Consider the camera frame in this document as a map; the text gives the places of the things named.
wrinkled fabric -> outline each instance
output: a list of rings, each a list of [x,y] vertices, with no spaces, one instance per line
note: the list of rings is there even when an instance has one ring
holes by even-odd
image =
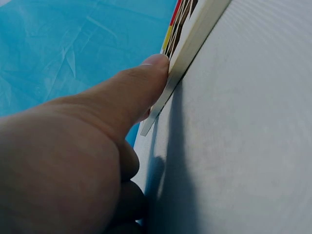
[[[0,0],[0,116],[158,53],[176,0]],[[127,136],[134,144],[137,126]]]

hand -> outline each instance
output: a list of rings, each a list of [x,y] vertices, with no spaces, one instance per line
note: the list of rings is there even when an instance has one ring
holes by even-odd
[[[141,233],[144,195],[130,128],[162,93],[154,55],[78,95],[0,119],[1,233]]]

white wall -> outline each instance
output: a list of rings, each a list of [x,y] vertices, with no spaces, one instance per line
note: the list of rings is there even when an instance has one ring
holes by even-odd
[[[150,233],[312,233],[312,1],[233,0],[135,150]]]

red stripe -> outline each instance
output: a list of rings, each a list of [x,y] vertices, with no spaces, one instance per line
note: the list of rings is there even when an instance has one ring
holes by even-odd
[[[170,26],[173,25],[173,23],[175,21],[176,14],[177,14],[178,9],[180,8],[181,2],[182,2],[182,0],[178,0],[178,2],[176,4],[175,12],[174,12],[174,15],[172,16],[172,19],[171,19],[171,22],[170,22]]]

